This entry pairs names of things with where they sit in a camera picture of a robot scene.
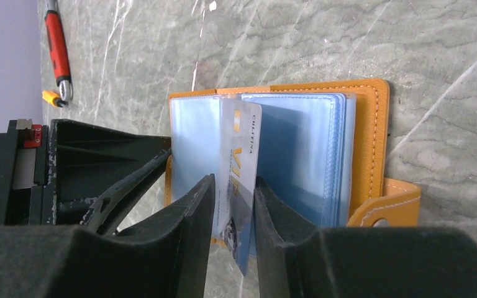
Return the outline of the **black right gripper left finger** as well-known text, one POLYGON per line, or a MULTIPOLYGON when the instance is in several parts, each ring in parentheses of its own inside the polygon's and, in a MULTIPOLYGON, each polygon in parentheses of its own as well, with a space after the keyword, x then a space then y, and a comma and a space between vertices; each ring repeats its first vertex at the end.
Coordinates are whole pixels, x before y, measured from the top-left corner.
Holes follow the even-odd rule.
POLYGON ((0 297, 202 297, 215 178, 116 236, 0 226, 0 297))

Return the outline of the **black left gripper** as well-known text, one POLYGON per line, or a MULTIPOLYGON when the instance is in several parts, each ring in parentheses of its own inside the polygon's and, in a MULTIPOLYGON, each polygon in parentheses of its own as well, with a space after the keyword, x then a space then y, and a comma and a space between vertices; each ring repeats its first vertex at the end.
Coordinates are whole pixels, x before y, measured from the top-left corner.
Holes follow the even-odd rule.
POLYGON ((170 137, 10 120, 0 132, 0 225, 84 225, 112 235, 170 155, 170 137))

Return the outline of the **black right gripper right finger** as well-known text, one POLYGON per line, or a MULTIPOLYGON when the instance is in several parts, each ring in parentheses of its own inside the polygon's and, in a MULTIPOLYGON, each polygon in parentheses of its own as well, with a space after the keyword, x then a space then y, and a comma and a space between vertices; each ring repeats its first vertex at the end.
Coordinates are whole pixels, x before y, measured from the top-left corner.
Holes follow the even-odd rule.
POLYGON ((452 228, 319 228, 257 178, 261 297, 477 297, 477 244, 452 228))

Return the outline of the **silver VIP card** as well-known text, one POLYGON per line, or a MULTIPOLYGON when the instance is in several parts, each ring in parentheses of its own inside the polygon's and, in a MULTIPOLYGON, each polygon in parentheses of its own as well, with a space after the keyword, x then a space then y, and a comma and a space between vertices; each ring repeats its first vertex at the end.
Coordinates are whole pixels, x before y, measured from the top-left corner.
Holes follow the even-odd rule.
POLYGON ((254 188, 262 122, 261 105, 223 98, 217 146, 213 237, 224 242, 241 273, 248 274, 254 188))

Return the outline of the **orange leather card holder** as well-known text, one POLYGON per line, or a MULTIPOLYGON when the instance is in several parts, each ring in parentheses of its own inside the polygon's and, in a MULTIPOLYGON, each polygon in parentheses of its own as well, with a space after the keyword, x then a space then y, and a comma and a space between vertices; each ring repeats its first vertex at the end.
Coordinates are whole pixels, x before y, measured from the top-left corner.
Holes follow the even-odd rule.
POLYGON ((216 177, 223 98, 261 105, 257 176, 312 224, 417 225, 420 188, 384 175, 390 87, 379 78, 172 94, 168 202, 216 177))

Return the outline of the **orange handled small tool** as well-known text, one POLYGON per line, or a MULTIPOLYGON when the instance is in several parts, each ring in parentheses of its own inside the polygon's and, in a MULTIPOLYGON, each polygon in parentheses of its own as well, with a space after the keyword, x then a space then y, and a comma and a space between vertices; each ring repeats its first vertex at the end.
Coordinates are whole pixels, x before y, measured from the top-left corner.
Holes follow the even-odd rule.
POLYGON ((68 103, 64 101, 58 93, 55 91, 48 91, 48 90, 43 90, 42 91, 42 99, 49 103, 53 107, 58 107, 58 108, 63 108, 67 109, 68 108, 68 103))

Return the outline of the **red handled adjustable wrench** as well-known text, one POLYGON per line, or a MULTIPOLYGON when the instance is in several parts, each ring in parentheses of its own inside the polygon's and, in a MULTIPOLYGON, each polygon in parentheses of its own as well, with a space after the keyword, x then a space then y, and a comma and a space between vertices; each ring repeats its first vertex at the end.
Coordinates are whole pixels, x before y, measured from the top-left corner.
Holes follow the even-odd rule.
POLYGON ((45 1, 44 24, 55 82, 61 99, 69 102, 73 98, 73 85, 65 34, 56 0, 45 1))

